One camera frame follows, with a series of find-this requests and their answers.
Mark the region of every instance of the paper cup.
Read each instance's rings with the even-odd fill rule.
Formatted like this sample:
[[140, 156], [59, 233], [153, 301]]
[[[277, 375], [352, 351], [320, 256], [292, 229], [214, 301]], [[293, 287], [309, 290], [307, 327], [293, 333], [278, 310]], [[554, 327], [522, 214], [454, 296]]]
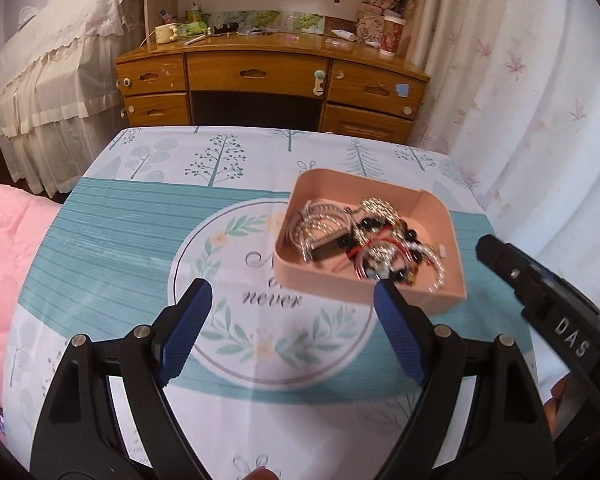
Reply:
[[400, 45], [402, 30], [406, 20], [385, 16], [382, 22], [382, 40], [380, 41], [380, 53], [386, 56], [395, 56]]

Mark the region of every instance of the blue sticker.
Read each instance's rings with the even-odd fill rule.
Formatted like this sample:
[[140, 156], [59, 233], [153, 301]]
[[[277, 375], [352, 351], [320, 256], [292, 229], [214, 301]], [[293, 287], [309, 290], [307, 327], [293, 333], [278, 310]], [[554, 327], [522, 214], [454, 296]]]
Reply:
[[409, 96], [409, 85], [407, 85], [407, 84], [396, 85], [395, 91], [398, 92], [398, 97], [408, 97]]

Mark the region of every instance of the hand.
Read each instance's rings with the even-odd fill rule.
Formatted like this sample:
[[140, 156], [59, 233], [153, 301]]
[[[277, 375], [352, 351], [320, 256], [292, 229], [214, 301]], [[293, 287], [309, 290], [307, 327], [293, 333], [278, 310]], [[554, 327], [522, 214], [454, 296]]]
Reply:
[[560, 406], [560, 401], [564, 395], [564, 390], [567, 387], [567, 382], [569, 381], [569, 376], [564, 376], [561, 378], [555, 386], [551, 388], [552, 398], [549, 399], [544, 405], [544, 414], [546, 415], [546, 420], [549, 423], [549, 429], [551, 430], [551, 434], [555, 432], [555, 414], [558, 411], [558, 407]]
[[266, 467], [259, 467], [251, 471], [243, 480], [278, 480], [278, 477]]

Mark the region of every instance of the metal screw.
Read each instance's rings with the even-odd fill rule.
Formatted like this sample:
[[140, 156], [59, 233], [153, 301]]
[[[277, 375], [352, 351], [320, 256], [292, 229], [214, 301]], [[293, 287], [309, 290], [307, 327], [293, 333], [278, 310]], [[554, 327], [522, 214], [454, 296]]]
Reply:
[[134, 336], [138, 339], [142, 339], [143, 337], [147, 337], [151, 333], [151, 327], [147, 325], [140, 325], [134, 328]]
[[77, 334], [71, 338], [71, 344], [74, 346], [82, 346], [87, 342], [87, 336], [84, 334]]
[[451, 329], [447, 325], [436, 325], [433, 328], [433, 333], [438, 337], [449, 337], [451, 335]]
[[507, 334], [500, 334], [498, 339], [504, 346], [513, 346], [515, 344], [513, 338], [508, 336]]

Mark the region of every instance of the pink blanket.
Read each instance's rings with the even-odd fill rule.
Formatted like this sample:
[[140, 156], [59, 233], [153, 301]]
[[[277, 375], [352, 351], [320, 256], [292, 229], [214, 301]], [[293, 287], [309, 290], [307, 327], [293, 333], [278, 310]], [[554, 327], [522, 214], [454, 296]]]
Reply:
[[0, 185], [0, 406], [2, 362], [14, 308], [33, 257], [59, 209], [51, 200]]

